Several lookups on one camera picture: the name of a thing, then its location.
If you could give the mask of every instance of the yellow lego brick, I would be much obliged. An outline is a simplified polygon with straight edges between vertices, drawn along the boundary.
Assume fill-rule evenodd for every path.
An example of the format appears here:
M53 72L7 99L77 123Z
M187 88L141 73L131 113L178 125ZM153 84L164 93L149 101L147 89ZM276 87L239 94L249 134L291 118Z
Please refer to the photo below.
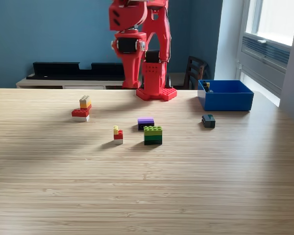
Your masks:
M87 104L79 102L80 108L81 109L87 109L88 106L90 106L92 103L89 101Z
M88 95L84 95L80 100L79 103L80 104L88 104L91 103L92 101L90 100Z
M117 135L119 133L118 126L113 126L113 135Z
M162 127L161 126L145 126L144 135L145 136L161 136Z

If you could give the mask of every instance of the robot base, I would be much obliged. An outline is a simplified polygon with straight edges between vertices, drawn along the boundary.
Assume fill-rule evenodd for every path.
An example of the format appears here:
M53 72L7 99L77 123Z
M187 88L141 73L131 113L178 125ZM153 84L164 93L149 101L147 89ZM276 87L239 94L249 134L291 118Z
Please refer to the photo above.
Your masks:
M136 95L142 100L151 99L162 99L164 101L169 101L177 96L177 90L174 88L163 88L159 95L149 95L144 93L144 89L139 88L136 90Z

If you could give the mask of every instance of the window frame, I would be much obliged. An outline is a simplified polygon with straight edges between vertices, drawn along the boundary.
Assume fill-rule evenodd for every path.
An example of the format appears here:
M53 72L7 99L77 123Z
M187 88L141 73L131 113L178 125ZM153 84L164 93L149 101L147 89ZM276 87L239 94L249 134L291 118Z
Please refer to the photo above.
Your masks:
M280 63L279 61L276 61L272 58L268 58L263 54L254 51L253 49L243 46L243 37L248 37L257 41L263 41L263 43L266 43L269 46L274 46L287 52L291 52L292 47L283 43L260 37L253 33L246 32L250 1L251 0L245 0L244 3L242 26L237 52L236 79L240 80L241 72L244 72L256 82L268 89L271 93L273 93L277 97L280 97L287 65ZM253 11L253 22L251 27L252 32L258 31L263 3L263 0L255 1L256 2L255 9Z

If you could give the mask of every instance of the window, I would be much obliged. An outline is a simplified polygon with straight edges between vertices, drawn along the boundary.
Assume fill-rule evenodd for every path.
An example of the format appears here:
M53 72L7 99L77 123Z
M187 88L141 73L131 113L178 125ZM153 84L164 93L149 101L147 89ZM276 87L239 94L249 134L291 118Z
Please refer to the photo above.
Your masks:
M246 32L291 46L294 0L251 0Z
M254 79L250 78L247 74L241 73L241 82L243 82L248 88L250 88L253 92L260 92L263 94L268 100L274 103L277 107L280 105L280 99L268 91L266 88L257 83Z
M294 0L245 0L236 79L248 74L280 97L293 37Z

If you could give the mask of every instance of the blue wall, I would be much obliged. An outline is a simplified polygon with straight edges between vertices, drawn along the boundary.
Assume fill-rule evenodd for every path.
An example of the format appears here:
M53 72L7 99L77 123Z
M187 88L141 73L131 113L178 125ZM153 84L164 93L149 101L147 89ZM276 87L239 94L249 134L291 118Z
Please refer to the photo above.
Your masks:
M193 0L190 55L206 61L214 78L222 0Z
M169 72L184 72L189 55L192 0L171 0ZM0 0L0 87L31 74L35 61L118 62L110 42L110 0Z

